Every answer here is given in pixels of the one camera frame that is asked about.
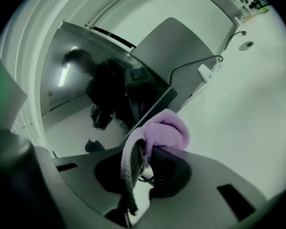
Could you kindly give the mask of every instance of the black cable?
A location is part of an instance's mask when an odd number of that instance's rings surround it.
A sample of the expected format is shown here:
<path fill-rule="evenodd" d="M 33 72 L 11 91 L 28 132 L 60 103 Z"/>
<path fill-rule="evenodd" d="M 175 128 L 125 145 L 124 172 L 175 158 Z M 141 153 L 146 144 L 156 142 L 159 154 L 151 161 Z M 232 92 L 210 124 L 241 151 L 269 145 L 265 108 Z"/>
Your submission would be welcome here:
<path fill-rule="evenodd" d="M 225 45 L 225 50 L 227 49 L 228 44 L 229 44 L 229 41 L 231 40 L 231 38 L 234 37 L 234 36 L 235 36 L 236 34 L 238 34 L 238 33 L 242 33 L 243 36 L 245 36 L 245 35 L 247 34 L 246 31 L 239 31 L 239 32 L 233 34 L 232 36 L 230 36 L 229 39 L 228 39 L 228 41 L 227 41 L 227 44 Z"/>
<path fill-rule="evenodd" d="M 196 60 L 196 61 L 192 61 L 192 62 L 189 62 L 189 63 L 185 63 L 185 64 L 181 64 L 179 65 L 178 67 L 174 68 L 171 72 L 171 75 L 170 75 L 170 86 L 172 85 L 172 82 L 173 82 L 173 75 L 174 75 L 174 72 L 184 66 L 188 66 L 190 64 L 193 64 L 193 63 L 199 63 L 201 61 L 205 61 L 205 60 L 208 60 L 208 59 L 212 59 L 212 58 L 217 58 L 219 57 L 219 61 L 222 62 L 224 60 L 224 58 L 221 56 L 221 55 L 213 55 L 213 56 L 210 56 L 210 57 L 207 57 L 207 58 L 204 58 L 204 59 L 200 59 L 200 60 Z"/>
<path fill-rule="evenodd" d="M 141 176 L 143 179 L 138 179 L 139 181 L 141 181 L 141 182 L 149 182 L 149 181 L 152 181 L 153 180 L 153 176 L 151 177 L 151 178 L 149 178 L 149 179 L 146 179 L 145 177 L 143 177 L 143 176 Z"/>

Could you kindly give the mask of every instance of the black slot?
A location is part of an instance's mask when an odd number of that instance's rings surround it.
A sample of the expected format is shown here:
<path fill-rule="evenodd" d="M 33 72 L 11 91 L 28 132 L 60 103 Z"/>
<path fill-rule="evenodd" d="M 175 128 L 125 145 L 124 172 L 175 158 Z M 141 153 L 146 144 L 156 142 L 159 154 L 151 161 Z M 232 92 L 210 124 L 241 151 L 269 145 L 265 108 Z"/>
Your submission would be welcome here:
<path fill-rule="evenodd" d="M 224 197 L 239 221 L 255 211 L 252 205 L 231 184 L 217 187 L 217 190 Z"/>
<path fill-rule="evenodd" d="M 57 170 L 59 172 L 64 171 L 64 170 L 70 170 L 73 168 L 76 168 L 78 165 L 76 163 L 70 163 L 70 164 L 66 164 L 66 165 L 62 165 L 62 166 L 57 166 Z"/>

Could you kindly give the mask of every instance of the towel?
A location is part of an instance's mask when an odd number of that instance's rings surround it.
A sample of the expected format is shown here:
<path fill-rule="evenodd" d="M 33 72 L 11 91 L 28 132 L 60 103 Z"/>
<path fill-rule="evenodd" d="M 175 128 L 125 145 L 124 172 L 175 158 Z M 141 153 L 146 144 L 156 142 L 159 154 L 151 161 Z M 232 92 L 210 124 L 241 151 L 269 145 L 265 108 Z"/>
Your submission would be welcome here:
<path fill-rule="evenodd" d="M 190 134 L 186 125 L 169 109 L 164 109 L 129 135 L 122 153 L 120 176 L 126 185 L 128 209 L 131 214 L 135 214 L 137 210 L 133 188 L 145 168 L 149 166 L 153 148 L 175 147 L 184 150 L 189 141 Z M 142 162 L 139 164 L 137 155 L 133 155 L 134 151 L 141 156 Z"/>

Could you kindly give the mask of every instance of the fluorescent light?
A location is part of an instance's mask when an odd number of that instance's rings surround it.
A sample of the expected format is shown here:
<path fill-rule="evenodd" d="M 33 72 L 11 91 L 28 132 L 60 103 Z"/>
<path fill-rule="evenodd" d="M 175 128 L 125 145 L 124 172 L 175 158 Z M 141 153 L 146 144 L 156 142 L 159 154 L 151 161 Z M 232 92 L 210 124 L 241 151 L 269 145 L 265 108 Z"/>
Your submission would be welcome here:
<path fill-rule="evenodd" d="M 61 78 L 58 83 L 59 87 L 62 87 L 64 85 L 69 69 L 70 69 L 70 64 L 68 64 L 67 68 L 62 69 Z"/>

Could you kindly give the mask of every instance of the white plug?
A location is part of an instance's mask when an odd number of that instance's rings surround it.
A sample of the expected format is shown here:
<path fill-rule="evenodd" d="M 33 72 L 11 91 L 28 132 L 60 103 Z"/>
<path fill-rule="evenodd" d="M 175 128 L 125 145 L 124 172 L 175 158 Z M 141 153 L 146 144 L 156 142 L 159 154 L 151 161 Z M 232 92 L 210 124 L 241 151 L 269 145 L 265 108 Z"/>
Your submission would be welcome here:
<path fill-rule="evenodd" d="M 200 73 L 200 75 L 201 75 L 201 77 L 205 83 L 210 81 L 213 77 L 213 72 L 208 67 L 206 67 L 204 64 L 202 64 L 198 68 L 198 72 Z"/>

